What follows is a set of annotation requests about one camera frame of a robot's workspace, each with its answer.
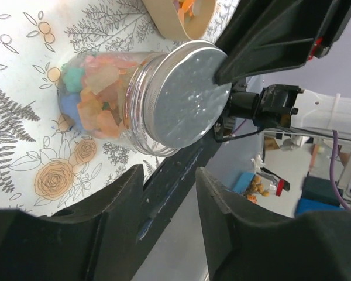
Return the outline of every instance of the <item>jar neck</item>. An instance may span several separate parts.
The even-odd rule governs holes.
[[[143,106],[146,104],[149,84],[153,74],[166,56],[165,53],[155,53],[142,62],[130,81],[124,108],[125,117],[132,129],[134,147],[144,154],[158,157],[168,157],[179,151],[179,149],[167,148],[156,142],[146,128],[146,120],[143,116]]]

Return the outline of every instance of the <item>blue candy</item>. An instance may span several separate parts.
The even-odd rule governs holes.
[[[85,74],[84,68],[70,67],[63,76],[66,89],[69,92],[80,92],[83,89],[81,78]]]
[[[79,93],[71,93],[61,97],[61,110],[64,114],[68,115],[75,121],[75,128],[77,130],[83,130],[80,115],[78,114],[77,104],[81,102]]]

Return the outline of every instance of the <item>tablecloth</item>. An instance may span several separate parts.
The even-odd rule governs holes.
[[[238,0],[218,0],[203,37],[216,41]],[[163,159],[69,130],[57,105],[60,67],[78,53],[170,52],[141,0],[0,0],[0,208],[52,215]]]

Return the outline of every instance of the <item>silver lid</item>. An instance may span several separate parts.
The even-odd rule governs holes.
[[[212,43],[190,41],[171,52],[154,72],[144,98],[149,134],[168,148],[184,148],[213,126],[229,98],[231,83],[213,77],[226,54]]]

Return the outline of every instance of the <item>cable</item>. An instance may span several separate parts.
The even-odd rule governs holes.
[[[261,133],[264,131],[264,128],[259,128],[257,131],[252,132],[252,133],[246,133],[244,135],[240,135],[240,136],[228,136],[222,139],[217,139],[216,142],[221,143],[221,142],[230,142],[230,141],[235,141],[236,139],[243,139],[246,138],[248,136],[253,136],[253,135],[257,135],[258,133]]]
[[[343,206],[343,208],[345,208],[346,210],[349,210],[350,207],[344,201],[342,196],[340,196],[337,185],[335,184],[335,180],[334,180],[334,163],[335,163],[335,158],[337,153],[338,153],[338,132],[336,130],[333,130],[333,151],[332,151],[332,156],[330,159],[330,167],[329,167],[330,182],[331,182],[334,194],[337,197],[340,204]]]
[[[246,121],[247,119],[243,120],[243,122],[232,132],[232,135],[234,135],[246,123]]]

